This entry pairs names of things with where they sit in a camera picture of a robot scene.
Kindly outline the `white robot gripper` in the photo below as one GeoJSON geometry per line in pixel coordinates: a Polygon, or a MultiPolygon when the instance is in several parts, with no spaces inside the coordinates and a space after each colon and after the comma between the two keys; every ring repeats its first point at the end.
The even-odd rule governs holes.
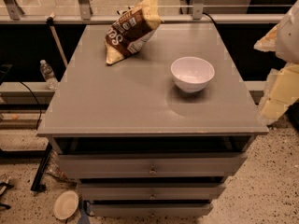
{"type": "Polygon", "coordinates": [[[258,51],[276,51],[286,65],[267,76],[258,105],[259,119],[271,125],[299,100],[299,0],[265,36],[253,46],[258,51]]]}

